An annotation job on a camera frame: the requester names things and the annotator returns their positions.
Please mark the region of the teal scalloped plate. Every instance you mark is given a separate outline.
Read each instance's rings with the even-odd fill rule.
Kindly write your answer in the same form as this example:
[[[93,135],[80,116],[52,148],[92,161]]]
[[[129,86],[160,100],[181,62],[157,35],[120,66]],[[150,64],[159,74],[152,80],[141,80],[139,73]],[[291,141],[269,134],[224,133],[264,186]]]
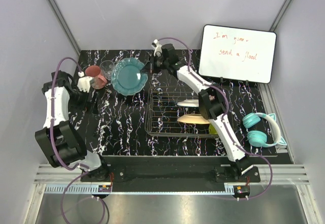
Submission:
[[[133,57],[122,59],[111,75],[114,90],[124,96],[140,92],[148,80],[147,74],[141,72],[144,66],[144,63]]]

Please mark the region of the black wire dish rack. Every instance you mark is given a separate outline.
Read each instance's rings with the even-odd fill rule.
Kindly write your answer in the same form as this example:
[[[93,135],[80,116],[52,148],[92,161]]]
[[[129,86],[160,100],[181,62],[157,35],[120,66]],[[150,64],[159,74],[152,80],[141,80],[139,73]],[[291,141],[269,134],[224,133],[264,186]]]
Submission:
[[[151,87],[145,119],[145,130],[157,137],[217,138],[209,133],[208,124],[189,124],[178,119],[186,114],[198,114],[199,109],[178,106],[178,102],[196,100],[198,96],[187,86]]]

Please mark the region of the white watermelon pattern plate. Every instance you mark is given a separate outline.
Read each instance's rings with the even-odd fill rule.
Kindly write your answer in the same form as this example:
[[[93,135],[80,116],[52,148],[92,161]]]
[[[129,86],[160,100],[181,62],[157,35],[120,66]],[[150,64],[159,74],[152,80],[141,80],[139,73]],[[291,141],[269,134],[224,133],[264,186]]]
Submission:
[[[199,100],[184,100],[177,103],[179,107],[198,107]]]

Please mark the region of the orange bird plate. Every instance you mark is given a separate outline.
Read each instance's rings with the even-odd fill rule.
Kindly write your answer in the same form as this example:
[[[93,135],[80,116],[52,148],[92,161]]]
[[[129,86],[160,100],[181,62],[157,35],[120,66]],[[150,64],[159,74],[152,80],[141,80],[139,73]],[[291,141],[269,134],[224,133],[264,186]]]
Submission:
[[[209,124],[201,114],[185,114],[177,119],[178,122],[187,124]]]

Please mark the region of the lime green bowl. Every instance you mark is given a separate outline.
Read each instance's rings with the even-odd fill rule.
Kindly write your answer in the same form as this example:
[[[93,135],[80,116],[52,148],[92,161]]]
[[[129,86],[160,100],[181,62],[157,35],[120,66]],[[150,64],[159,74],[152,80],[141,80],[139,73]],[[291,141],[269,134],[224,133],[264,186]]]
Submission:
[[[215,127],[212,124],[209,124],[209,134],[218,135],[218,132],[216,131]]]

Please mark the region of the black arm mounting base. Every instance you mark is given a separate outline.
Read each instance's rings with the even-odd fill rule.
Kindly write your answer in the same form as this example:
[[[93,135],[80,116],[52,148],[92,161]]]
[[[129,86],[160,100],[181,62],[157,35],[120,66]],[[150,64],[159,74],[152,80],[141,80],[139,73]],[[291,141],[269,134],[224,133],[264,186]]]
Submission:
[[[245,157],[232,163],[225,156],[104,156],[106,172],[90,173],[82,182],[138,179],[205,179],[215,182],[259,183],[256,166]]]

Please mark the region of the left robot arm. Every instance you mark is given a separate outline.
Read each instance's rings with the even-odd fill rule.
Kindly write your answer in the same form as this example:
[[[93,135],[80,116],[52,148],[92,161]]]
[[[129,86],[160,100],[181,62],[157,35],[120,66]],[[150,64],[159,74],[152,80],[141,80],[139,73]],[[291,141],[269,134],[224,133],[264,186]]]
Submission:
[[[80,168],[87,175],[82,181],[105,181],[110,169],[97,153],[86,148],[85,140],[69,120],[69,108],[85,110],[93,78],[78,73],[78,79],[61,70],[51,74],[52,81],[43,85],[47,114],[43,128],[35,132],[35,140],[48,163],[71,171]]]

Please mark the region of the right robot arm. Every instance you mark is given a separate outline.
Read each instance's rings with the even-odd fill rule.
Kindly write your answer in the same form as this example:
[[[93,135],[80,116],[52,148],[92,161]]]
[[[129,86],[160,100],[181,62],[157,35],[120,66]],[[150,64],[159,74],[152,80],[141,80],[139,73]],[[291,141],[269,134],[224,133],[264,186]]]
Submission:
[[[248,177],[253,165],[229,122],[229,103],[225,93],[216,84],[206,81],[192,69],[191,52],[188,53],[188,61],[183,61],[176,54],[173,44],[162,45],[159,40],[154,40],[151,46],[153,52],[141,69],[141,73],[156,74],[166,70],[198,95],[200,114],[215,128],[225,147],[231,164],[231,177],[235,181],[243,181]]]

